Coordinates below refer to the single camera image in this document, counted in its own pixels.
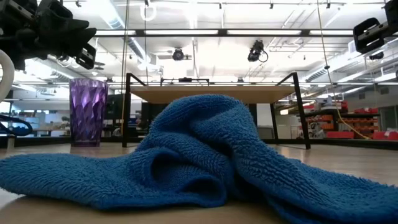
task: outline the wooden floor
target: wooden floor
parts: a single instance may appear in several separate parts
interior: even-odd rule
[[[398,151],[341,146],[312,146],[309,151],[275,146],[286,157],[322,169],[365,177],[383,184],[398,185]],[[0,159],[28,153],[70,153],[92,157],[128,154],[134,147],[103,143],[100,148],[71,148],[70,145],[0,149]],[[0,189],[0,223],[7,224],[109,224],[109,223],[284,223],[269,207],[230,202],[220,208],[168,208],[146,211],[99,212],[71,202],[24,197]]]

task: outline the yellow cable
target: yellow cable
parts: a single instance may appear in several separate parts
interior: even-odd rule
[[[317,0],[317,9],[318,9],[318,19],[319,19],[319,26],[320,26],[320,30],[321,30],[321,40],[322,40],[322,47],[323,47],[323,55],[325,56],[325,63],[326,63],[326,71],[328,72],[328,76],[329,76],[329,82],[331,85],[331,90],[333,92],[333,98],[336,101],[336,93],[335,93],[335,87],[333,87],[333,82],[331,81],[331,76],[329,73],[329,65],[328,65],[328,59],[326,58],[326,50],[325,50],[325,42],[323,41],[323,28],[322,28],[322,20],[321,20],[321,13],[319,10],[319,0]],[[352,126],[350,126],[349,124],[347,124],[342,118],[341,118],[341,114],[340,111],[338,109],[337,104],[335,104],[336,106],[336,110],[337,110],[337,114],[338,117],[340,119],[341,122],[343,122],[347,127],[349,127],[352,131],[354,131],[356,134],[358,134],[359,136],[361,136],[364,139],[370,139],[368,137],[366,137],[365,135],[361,134],[359,131],[355,130]]]

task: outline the purple tumbler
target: purple tumbler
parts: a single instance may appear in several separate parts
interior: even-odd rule
[[[100,146],[108,85],[98,80],[69,81],[72,146]]]

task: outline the table top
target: table top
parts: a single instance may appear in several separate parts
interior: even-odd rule
[[[294,92],[292,86],[140,86],[131,93],[149,103],[170,103],[192,95],[221,94],[243,103],[275,103]]]

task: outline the microfiber towel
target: microfiber towel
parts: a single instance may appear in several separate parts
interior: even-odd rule
[[[174,101],[125,156],[1,160],[0,187],[100,210],[217,207],[233,198],[268,203],[291,223],[398,222],[398,189],[279,155],[259,139],[248,109],[222,95]]]

